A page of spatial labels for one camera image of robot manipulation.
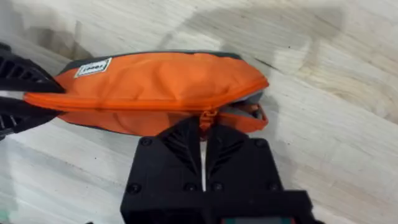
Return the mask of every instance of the black plastic part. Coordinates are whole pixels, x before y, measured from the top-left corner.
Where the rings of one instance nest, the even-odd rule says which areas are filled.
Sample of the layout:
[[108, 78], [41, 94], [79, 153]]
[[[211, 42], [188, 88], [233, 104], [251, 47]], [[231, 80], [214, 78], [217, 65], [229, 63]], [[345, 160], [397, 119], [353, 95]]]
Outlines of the black plastic part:
[[209, 133], [202, 191], [199, 139], [198, 118], [141, 139], [121, 205], [127, 224], [220, 224], [236, 217], [317, 223], [306, 191], [283, 189], [267, 141], [227, 126]]
[[14, 55], [0, 44], [0, 90], [64, 93], [65, 90], [43, 68]]
[[0, 139], [44, 124], [59, 114], [59, 111], [39, 108], [22, 100], [0, 97]]

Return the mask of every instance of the orange fabric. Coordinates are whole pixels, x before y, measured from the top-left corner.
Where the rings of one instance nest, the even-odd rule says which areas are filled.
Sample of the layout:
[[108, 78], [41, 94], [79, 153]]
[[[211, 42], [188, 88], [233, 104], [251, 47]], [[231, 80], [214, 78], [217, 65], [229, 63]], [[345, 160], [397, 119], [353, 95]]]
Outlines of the orange fabric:
[[[211, 54], [143, 53], [112, 58], [105, 72], [55, 77], [66, 93], [26, 93], [26, 102], [66, 113], [59, 118], [119, 133], [153, 136], [178, 121], [216, 111], [268, 86], [243, 60]], [[249, 132], [267, 121], [218, 114], [222, 123]]]
[[268, 86], [243, 60], [210, 54], [146, 53], [112, 59], [106, 72], [57, 77], [67, 90], [27, 93], [33, 105], [62, 111], [212, 110]]
[[[132, 112], [69, 112], [59, 118], [73, 124], [99, 127], [123, 134], [139, 136], [155, 136], [179, 121], [192, 116], [191, 113], [163, 111], [132, 111]], [[268, 124], [263, 119], [248, 118], [228, 113], [219, 113], [218, 122], [234, 127], [242, 132], [250, 133], [261, 130]]]

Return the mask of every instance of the zipper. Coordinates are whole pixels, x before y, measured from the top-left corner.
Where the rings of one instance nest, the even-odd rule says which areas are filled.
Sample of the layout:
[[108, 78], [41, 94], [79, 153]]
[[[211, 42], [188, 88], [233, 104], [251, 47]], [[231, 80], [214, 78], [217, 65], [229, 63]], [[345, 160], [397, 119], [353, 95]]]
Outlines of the zipper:
[[202, 112], [199, 118], [199, 127], [204, 133], [214, 124], [217, 114], [218, 110], [206, 110]]
[[231, 103], [242, 96], [254, 93], [268, 86], [266, 79], [261, 78], [253, 85], [230, 93], [228, 96], [177, 102], [177, 101], [121, 101], [113, 100], [98, 103], [97, 100], [63, 97], [65, 94], [55, 93], [26, 93], [24, 100], [32, 105], [60, 111], [129, 111], [129, 110], [157, 110], [157, 111], [207, 111], [215, 110]]

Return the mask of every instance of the screw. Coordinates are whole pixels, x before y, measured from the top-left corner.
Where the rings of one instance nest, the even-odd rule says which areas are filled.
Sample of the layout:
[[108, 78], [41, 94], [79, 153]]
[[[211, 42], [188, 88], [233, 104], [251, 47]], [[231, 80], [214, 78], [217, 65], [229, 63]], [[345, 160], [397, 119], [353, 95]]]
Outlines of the screw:
[[141, 144], [143, 146], [150, 146], [152, 144], [152, 139], [144, 137], [141, 139]]
[[193, 183], [186, 183], [184, 185], [184, 191], [193, 192], [193, 191], [197, 191], [197, 190], [198, 190], [198, 187], [195, 184], [193, 184]]
[[264, 147], [267, 146], [268, 142], [265, 139], [258, 139], [256, 140], [256, 146], [257, 147]]
[[129, 184], [126, 189], [129, 194], [138, 194], [141, 191], [141, 185], [133, 183]]
[[220, 192], [224, 190], [224, 185], [222, 183], [215, 182], [211, 185], [211, 188], [213, 189], [213, 191]]

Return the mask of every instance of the gray trim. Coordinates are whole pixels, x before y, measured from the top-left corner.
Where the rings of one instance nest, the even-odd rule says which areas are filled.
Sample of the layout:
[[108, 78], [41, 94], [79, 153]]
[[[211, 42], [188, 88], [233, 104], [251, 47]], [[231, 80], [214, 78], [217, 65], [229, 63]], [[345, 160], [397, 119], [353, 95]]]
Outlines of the gray trim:
[[216, 52], [216, 51], [201, 51], [201, 50], [170, 50], [170, 51], [147, 51], [147, 52], [136, 52], [136, 53], [129, 53], [129, 54], [119, 54], [119, 55], [111, 55], [111, 56], [105, 56], [105, 57], [96, 57], [96, 58], [90, 58], [90, 59], [81, 59], [81, 60], [75, 60], [70, 62], [61, 72], [60, 74], [74, 69], [74, 68], [79, 68], [82, 65], [88, 64], [88, 63], [93, 63], [93, 62], [99, 62], [102, 60], [106, 60], [108, 58], [116, 58], [116, 57], [122, 57], [126, 55], [135, 55], [135, 54], [148, 54], [148, 53], [185, 53], [185, 54], [195, 54], [195, 53], [206, 53], [206, 54], [212, 54], [218, 57], [231, 57], [235, 59], [242, 60], [241, 56], [238, 54], [234, 53], [228, 53], [228, 52]]

